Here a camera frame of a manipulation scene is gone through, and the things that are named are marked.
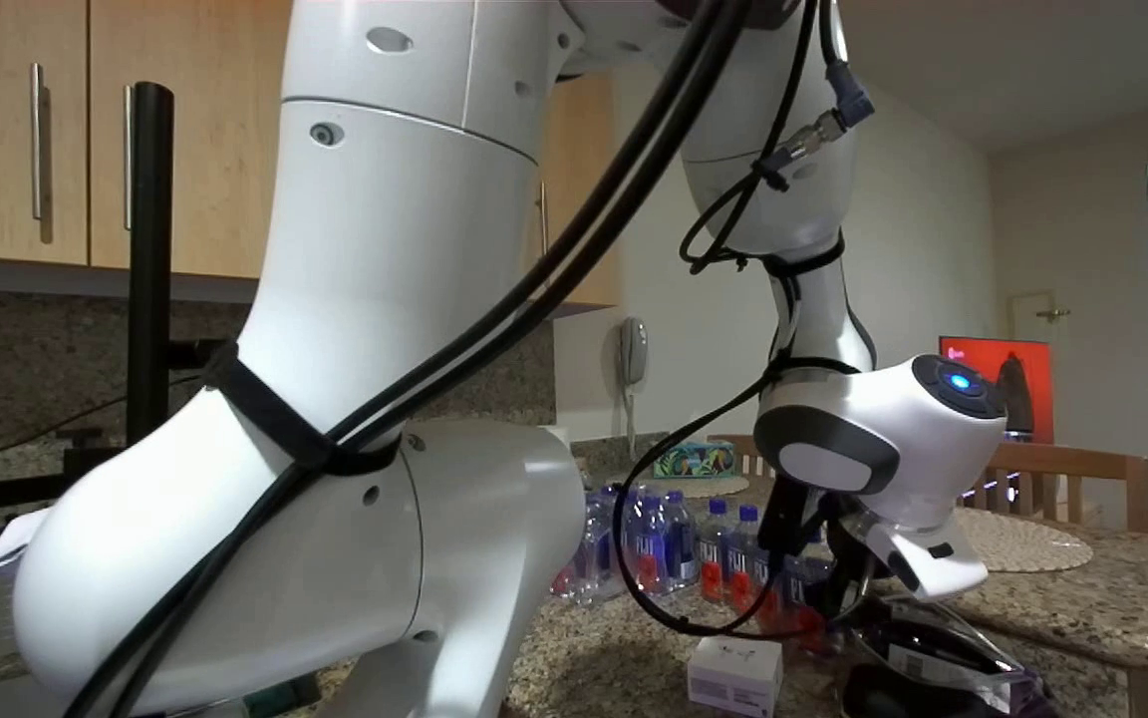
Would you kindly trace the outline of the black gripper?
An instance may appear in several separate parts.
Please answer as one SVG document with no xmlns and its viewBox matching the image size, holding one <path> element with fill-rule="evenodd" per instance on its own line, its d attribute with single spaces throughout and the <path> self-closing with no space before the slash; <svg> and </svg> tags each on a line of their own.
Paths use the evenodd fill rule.
<svg viewBox="0 0 1148 718">
<path fill-rule="evenodd" d="M 799 479 L 768 492 L 756 548 L 768 554 L 768 580 L 784 608 L 811 608 L 827 621 L 844 621 L 861 608 L 876 560 L 844 530 L 853 510 L 853 500 Z"/>
</svg>

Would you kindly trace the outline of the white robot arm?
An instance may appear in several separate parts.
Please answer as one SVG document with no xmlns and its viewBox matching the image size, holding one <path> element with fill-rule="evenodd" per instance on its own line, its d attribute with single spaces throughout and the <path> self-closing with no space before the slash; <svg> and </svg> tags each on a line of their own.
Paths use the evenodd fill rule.
<svg viewBox="0 0 1148 718">
<path fill-rule="evenodd" d="M 485 718 L 581 485 L 547 431 L 412 419 L 540 328 L 666 168 L 783 312 L 753 441 L 767 548 L 950 600 L 1001 441 L 971 370 L 876 364 L 841 220 L 836 0 L 296 0 L 262 282 L 203 386 L 33 534 L 11 621 L 63 718 L 197 712 L 355 657 L 359 718 Z"/>
</svg>

